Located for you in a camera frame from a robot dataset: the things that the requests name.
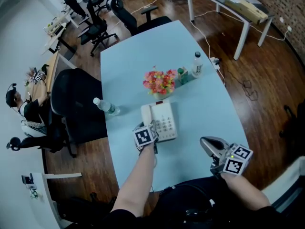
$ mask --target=flower pot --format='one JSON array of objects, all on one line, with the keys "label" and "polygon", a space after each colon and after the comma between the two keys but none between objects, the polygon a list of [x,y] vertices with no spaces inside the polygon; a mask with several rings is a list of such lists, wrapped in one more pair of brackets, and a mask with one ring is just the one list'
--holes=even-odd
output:
[{"label": "flower pot", "polygon": [[169,91],[166,91],[166,94],[161,94],[161,93],[155,93],[153,94],[153,96],[155,97],[155,99],[157,100],[162,100],[162,99],[165,99],[167,98],[168,96],[170,96],[173,92],[169,92]]}]

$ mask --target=wooden floor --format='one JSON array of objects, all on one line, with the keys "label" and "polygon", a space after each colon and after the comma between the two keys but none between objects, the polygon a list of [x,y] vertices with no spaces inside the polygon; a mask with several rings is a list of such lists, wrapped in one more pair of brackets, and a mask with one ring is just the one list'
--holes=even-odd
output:
[{"label": "wooden floor", "polygon": [[[124,7],[130,12],[153,1],[123,0]],[[193,3],[195,15],[215,10],[215,4],[209,0],[193,0]],[[189,22],[186,0],[175,2],[158,0],[155,5],[159,6],[159,9],[152,13],[152,18],[166,15],[173,21],[180,20],[208,54],[209,48],[204,37]],[[106,19],[109,29],[119,21],[112,12],[101,12],[100,16]],[[139,12],[134,13],[134,16],[138,25],[146,20]],[[233,55],[243,25],[223,14],[208,13],[196,18],[195,24],[206,34],[211,45],[211,56],[222,59],[220,67],[225,75],[227,91],[242,122],[249,146],[254,150],[254,157],[244,175],[256,187],[262,189],[274,181],[295,158],[289,152],[290,148],[279,138],[278,133],[288,119],[283,105],[288,104],[296,111],[297,105],[305,98],[305,72],[285,42],[267,37],[259,48],[257,43],[260,33],[253,28],[249,30],[240,59],[235,61]],[[100,46],[95,51],[95,57],[92,58],[89,54],[92,45],[88,43],[81,46],[80,39],[77,38],[80,29],[70,25],[63,36],[70,45],[78,45],[77,55],[71,61],[100,80],[102,59],[99,52],[104,48]],[[120,41],[130,37],[129,31],[122,23],[110,32],[117,33]],[[269,34],[280,37],[273,28],[270,28]],[[114,43],[117,43],[116,40],[111,38],[107,45],[111,46]],[[61,53],[64,53],[65,47],[61,48]],[[251,81],[252,88],[257,91],[258,100],[251,101],[246,97],[242,86],[228,71],[239,81]],[[101,201],[109,201],[111,197],[117,195],[119,189],[107,138],[78,145],[77,148],[76,159],[70,158],[66,150],[56,154],[46,154],[49,173],[82,172],[83,174],[82,178],[50,181],[52,198],[57,200],[79,196],[89,199],[89,193],[95,191]],[[158,193],[150,195],[145,208],[146,214],[154,207],[157,198]]]}]

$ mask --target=person's arm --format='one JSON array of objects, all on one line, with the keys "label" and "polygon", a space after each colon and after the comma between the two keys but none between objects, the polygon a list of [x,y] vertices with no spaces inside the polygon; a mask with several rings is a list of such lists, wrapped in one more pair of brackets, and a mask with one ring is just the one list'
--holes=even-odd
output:
[{"label": "person's arm", "polygon": [[254,187],[243,176],[235,176],[228,173],[221,173],[229,189],[240,199],[242,204],[250,210],[259,210],[271,206],[264,193]]},{"label": "person's arm", "polygon": [[47,93],[47,85],[44,81],[40,80],[39,83],[40,88],[41,88],[41,94],[40,97],[38,98],[38,105],[41,106],[44,101],[48,98],[48,93]]},{"label": "person's arm", "polygon": [[143,215],[144,206],[152,187],[154,168],[154,143],[149,144],[119,191],[112,211],[124,209],[136,217]]}]

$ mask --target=black cap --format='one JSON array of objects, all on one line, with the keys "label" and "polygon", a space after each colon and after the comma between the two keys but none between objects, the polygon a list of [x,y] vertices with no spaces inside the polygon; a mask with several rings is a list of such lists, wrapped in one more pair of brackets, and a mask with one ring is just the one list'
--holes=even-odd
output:
[{"label": "black cap", "polygon": [[15,103],[15,93],[16,93],[16,88],[14,87],[12,90],[9,90],[5,96],[6,104],[11,108],[17,107]]}]

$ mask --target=white bottle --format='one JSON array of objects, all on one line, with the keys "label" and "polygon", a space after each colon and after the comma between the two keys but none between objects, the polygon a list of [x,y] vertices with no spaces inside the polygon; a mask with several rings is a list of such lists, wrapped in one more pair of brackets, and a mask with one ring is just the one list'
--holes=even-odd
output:
[{"label": "white bottle", "polygon": [[192,68],[193,77],[198,78],[201,75],[202,65],[203,65],[203,63],[202,63],[201,55],[199,52],[196,52],[194,63],[193,63],[193,68]]},{"label": "white bottle", "polygon": [[111,104],[107,101],[104,101],[99,98],[94,98],[93,103],[96,104],[96,106],[103,110],[105,113],[109,115],[118,115],[120,113],[119,107],[115,106],[114,104]]}]

